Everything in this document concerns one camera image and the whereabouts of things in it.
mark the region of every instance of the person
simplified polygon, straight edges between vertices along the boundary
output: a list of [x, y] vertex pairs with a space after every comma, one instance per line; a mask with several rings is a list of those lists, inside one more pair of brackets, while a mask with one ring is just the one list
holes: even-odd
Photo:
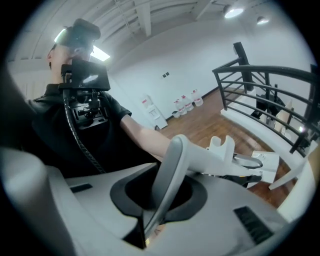
[[[39, 99], [54, 98], [54, 104], [46, 108], [33, 120], [22, 143], [23, 150], [39, 157], [44, 164], [57, 167], [65, 178], [99, 174], [86, 159], [70, 130], [66, 120], [62, 93], [58, 85], [63, 82], [61, 67], [74, 59], [89, 61], [93, 42], [69, 46], [74, 27], [64, 31], [64, 40], [58, 40], [47, 55], [51, 70], [51, 84], [44, 96], [29, 102], [37, 108]], [[83, 130], [77, 129], [78, 137], [106, 172], [114, 172], [144, 163], [160, 163], [152, 155], [163, 158], [170, 139], [156, 130], [137, 123], [132, 113], [106, 93], [101, 106], [106, 108], [108, 121]]]

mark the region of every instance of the black slot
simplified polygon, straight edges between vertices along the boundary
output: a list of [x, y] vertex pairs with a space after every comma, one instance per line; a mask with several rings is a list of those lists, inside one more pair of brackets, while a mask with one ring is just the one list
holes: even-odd
[[91, 188], [92, 188], [92, 186], [89, 183], [75, 185], [75, 186], [70, 187], [72, 193], [77, 193], [77, 192], [88, 190]]
[[248, 206], [233, 211], [256, 245], [274, 234]]
[[[154, 164], [117, 181], [110, 191], [112, 202], [124, 215], [136, 218], [141, 218], [145, 210], [154, 211], [152, 185], [157, 173], [158, 168]], [[203, 185], [185, 176], [164, 217], [164, 223], [190, 219], [204, 206], [207, 198]]]

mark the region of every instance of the vr headset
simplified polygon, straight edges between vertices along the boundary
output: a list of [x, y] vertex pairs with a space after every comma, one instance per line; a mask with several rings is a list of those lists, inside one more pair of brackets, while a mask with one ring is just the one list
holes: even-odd
[[[71, 49], [84, 48], [92, 51], [95, 40], [101, 36], [96, 25], [78, 18], [73, 26], [66, 28], [58, 37], [56, 43]], [[63, 64], [61, 67], [63, 83], [59, 84], [60, 90], [110, 90], [107, 69], [104, 65], [73, 59], [72, 64]]]

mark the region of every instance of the white box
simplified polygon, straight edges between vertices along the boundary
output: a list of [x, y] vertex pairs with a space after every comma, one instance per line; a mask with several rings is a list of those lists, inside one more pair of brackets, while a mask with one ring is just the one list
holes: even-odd
[[262, 172], [261, 181], [273, 183], [279, 166], [279, 154], [275, 152], [253, 151], [252, 157], [259, 159], [263, 166], [257, 168], [257, 171]]

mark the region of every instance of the camera rig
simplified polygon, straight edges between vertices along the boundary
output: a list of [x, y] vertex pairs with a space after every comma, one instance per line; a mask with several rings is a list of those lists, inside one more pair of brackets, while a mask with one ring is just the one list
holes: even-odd
[[101, 106], [100, 98], [104, 91], [110, 90], [107, 69], [104, 65], [73, 59], [71, 65], [61, 67], [63, 83], [58, 89], [62, 91], [65, 116], [71, 132], [89, 161], [100, 173], [105, 173], [94, 156], [87, 150], [77, 135], [76, 128], [84, 130], [108, 121], [106, 108]]

